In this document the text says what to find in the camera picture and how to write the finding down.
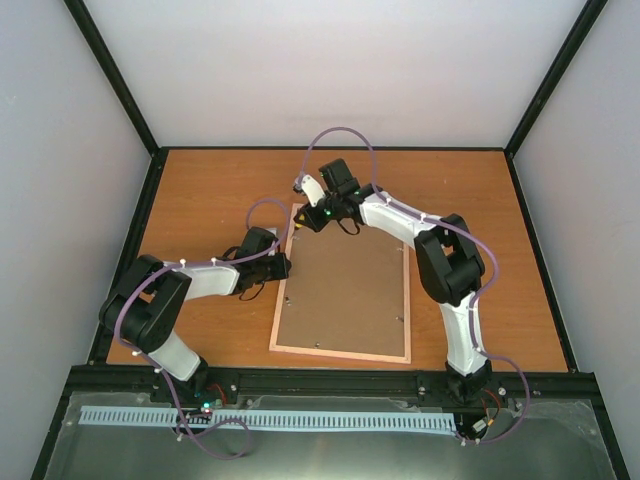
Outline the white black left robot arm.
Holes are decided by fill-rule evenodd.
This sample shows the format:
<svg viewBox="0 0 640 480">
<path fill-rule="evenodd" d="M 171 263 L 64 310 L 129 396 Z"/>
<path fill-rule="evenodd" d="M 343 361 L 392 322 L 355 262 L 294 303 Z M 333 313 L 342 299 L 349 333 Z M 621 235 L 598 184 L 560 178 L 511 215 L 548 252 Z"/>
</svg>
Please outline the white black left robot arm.
<svg viewBox="0 0 640 480">
<path fill-rule="evenodd" d="M 172 263 L 142 255 L 109 293 L 99 321 L 116 340 L 167 373 L 184 401 L 197 402 L 212 381 L 206 360 L 175 330 L 183 304 L 211 296 L 243 299 L 254 287 L 287 279 L 291 261 L 280 243 L 272 231 L 251 227 L 240 245 L 205 262 Z"/>
</svg>

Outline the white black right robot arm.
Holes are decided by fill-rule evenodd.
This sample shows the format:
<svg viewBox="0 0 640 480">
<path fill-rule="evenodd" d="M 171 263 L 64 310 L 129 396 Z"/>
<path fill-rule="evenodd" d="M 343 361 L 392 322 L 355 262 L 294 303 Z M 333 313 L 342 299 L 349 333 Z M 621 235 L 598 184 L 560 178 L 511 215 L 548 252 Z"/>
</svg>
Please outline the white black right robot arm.
<svg viewBox="0 0 640 480">
<path fill-rule="evenodd" d="M 342 159 L 319 172 L 322 182 L 302 173 L 294 183 L 307 198 L 296 222 L 319 232 L 331 221 L 350 219 L 356 228 L 379 229 L 413 248 L 422 288 L 439 305 L 445 326 L 447 389 L 455 402 L 470 403 L 488 383 L 492 367 L 477 313 L 485 265 L 464 219 L 428 215 L 373 184 L 362 186 Z"/>
</svg>

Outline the pink picture frame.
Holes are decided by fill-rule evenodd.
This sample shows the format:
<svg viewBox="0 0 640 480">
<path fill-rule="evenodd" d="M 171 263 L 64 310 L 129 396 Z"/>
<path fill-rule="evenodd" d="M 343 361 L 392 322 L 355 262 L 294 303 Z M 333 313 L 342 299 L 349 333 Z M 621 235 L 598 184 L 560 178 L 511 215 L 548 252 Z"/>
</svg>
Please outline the pink picture frame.
<svg viewBox="0 0 640 480">
<path fill-rule="evenodd" d="M 291 222 L 285 253 L 292 267 L 278 287 L 270 351 L 410 364 L 406 244 L 369 227 L 315 233 Z"/>
</svg>

